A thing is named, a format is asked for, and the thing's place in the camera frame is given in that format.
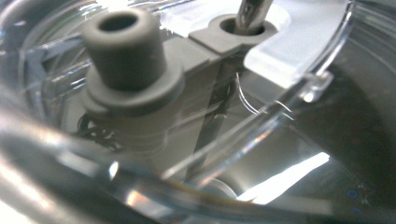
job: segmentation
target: curved plastic edge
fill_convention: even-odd
[[[267,20],[283,20],[283,27],[278,35],[251,49],[244,65],[288,89],[309,72],[332,42],[346,17],[350,1],[278,0],[275,3],[278,7],[271,8]]]

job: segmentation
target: gray plastic part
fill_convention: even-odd
[[[100,78],[112,89],[144,89],[166,69],[158,22],[148,12],[101,14],[87,22],[81,34]]]
[[[168,69],[154,83],[140,91],[117,91],[101,81],[90,69],[82,100],[91,114],[107,117],[136,117],[150,114],[176,100],[184,89],[182,64],[172,52],[166,52]]]
[[[277,32],[275,26],[267,21],[258,35],[235,35],[234,27],[235,15],[220,16],[211,21],[207,29],[190,33],[189,38],[221,56],[228,56],[250,49]]]
[[[172,38],[163,43],[165,51],[172,51],[180,57],[186,76],[199,71],[220,60],[220,56],[209,49],[203,48],[188,38]]]
[[[190,38],[164,43],[158,23],[148,12],[128,9],[92,19],[82,32],[94,62],[81,94],[83,104],[97,118],[151,114],[176,100],[183,91],[184,76],[276,33],[274,25],[264,22],[265,32],[234,35],[234,18],[217,17]]]
[[[91,115],[142,116],[181,94],[182,64],[164,52],[152,14],[136,8],[102,14],[85,24],[82,37],[94,63],[82,93]]]

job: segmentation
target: clear plastic container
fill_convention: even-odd
[[[175,12],[197,13],[193,25],[182,17],[191,31],[236,12],[240,4],[199,11],[213,2],[0,3],[3,207],[27,216],[27,223],[395,220],[392,1],[354,1],[354,7],[346,1],[296,1],[300,12],[305,5],[317,6],[315,13],[304,14],[313,24],[326,16],[319,13],[326,4],[341,13],[326,17],[335,18],[333,30],[322,34],[331,39],[306,45],[288,35],[297,35],[293,29],[305,21],[290,17],[285,23],[282,17],[293,3],[275,1],[268,20],[285,29],[281,34],[288,44],[315,52],[289,54],[304,62],[298,63],[303,68],[290,66],[301,72],[293,73],[297,77],[289,84],[263,72],[268,61],[262,54],[273,43],[264,42],[247,54],[248,69],[240,55],[213,63],[187,76],[181,96],[155,113],[111,124],[87,115],[79,93],[92,61],[79,36],[82,24],[99,13],[140,7],[162,21],[166,41],[188,33],[178,30],[181,18]],[[350,34],[332,35],[346,16]],[[315,37],[320,30],[310,33]],[[276,66],[276,73],[282,76],[284,68]],[[325,78],[319,85],[323,90],[305,78],[318,71],[333,74],[331,84]],[[304,101],[307,85],[323,95]]]

